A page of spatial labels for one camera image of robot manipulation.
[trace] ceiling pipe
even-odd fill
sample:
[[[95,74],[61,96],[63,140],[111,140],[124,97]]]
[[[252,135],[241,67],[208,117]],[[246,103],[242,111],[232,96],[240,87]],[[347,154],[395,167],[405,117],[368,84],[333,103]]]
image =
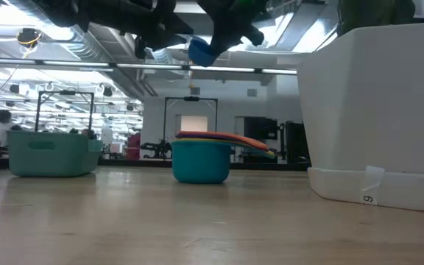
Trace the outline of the ceiling pipe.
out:
[[[26,13],[28,16],[32,16],[40,20],[46,27],[58,28],[55,26],[50,19],[38,8],[32,0],[4,0],[7,4],[10,4],[20,11]],[[90,33],[83,32],[79,26],[73,26],[70,30],[74,34],[73,41],[76,44],[64,44],[63,47],[70,53],[78,57],[82,61],[91,62],[112,62],[112,56],[105,50],[105,48],[98,42],[98,40]],[[128,96],[135,98],[144,95],[144,91],[135,83],[132,83],[130,79],[119,71],[105,72],[102,73],[109,78],[115,80],[117,83],[124,88],[124,93]]]

